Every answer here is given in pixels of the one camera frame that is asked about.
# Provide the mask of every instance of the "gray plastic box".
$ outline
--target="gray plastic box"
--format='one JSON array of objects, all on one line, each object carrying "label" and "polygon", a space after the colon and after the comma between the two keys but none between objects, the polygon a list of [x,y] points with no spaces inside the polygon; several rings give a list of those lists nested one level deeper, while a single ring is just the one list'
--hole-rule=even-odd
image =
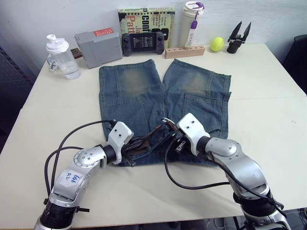
[{"label": "gray plastic box", "polygon": [[112,28],[76,34],[75,39],[89,69],[123,57],[119,34]]}]

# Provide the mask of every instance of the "jeans pocket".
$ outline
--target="jeans pocket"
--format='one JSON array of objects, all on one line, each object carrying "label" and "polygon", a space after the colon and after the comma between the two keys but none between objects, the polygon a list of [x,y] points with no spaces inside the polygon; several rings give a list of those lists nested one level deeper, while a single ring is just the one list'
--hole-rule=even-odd
[{"label": "jeans pocket", "polygon": [[[132,130],[134,136],[145,136],[149,133],[145,110],[140,97],[119,100],[114,103],[104,103],[102,119],[115,119],[124,122]],[[105,136],[111,129],[103,124]]]},{"label": "jeans pocket", "polygon": [[192,113],[212,137],[221,137],[223,111],[223,100],[185,94],[183,115]]}]

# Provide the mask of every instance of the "red label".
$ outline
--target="red label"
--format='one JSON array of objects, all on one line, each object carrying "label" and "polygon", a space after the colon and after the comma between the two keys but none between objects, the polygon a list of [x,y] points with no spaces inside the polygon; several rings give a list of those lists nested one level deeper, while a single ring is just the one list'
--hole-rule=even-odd
[{"label": "red label", "polygon": [[96,30],[93,32],[96,37],[102,36],[102,35],[109,35],[113,33],[113,30],[111,28],[106,28],[102,30]]}]

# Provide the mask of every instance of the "purple bottle cap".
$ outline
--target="purple bottle cap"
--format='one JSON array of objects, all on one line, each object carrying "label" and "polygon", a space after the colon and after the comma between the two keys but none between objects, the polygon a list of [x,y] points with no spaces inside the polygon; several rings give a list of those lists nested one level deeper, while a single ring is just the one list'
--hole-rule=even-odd
[{"label": "purple bottle cap", "polygon": [[199,8],[204,8],[205,9],[205,6],[201,2],[199,2],[199,1],[196,2],[196,3],[191,3],[189,5],[194,5],[194,4],[198,5],[198,7],[194,7],[192,9],[199,9]]}]

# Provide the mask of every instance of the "handwritten label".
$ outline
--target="handwritten label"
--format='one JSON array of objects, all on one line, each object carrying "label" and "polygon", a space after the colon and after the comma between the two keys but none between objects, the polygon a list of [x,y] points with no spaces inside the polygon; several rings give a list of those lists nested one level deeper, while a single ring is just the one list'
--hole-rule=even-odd
[{"label": "handwritten label", "polygon": [[78,172],[69,170],[66,173],[65,177],[61,179],[59,184],[68,188],[68,187],[75,186],[76,184],[78,184],[81,178],[82,176]]}]

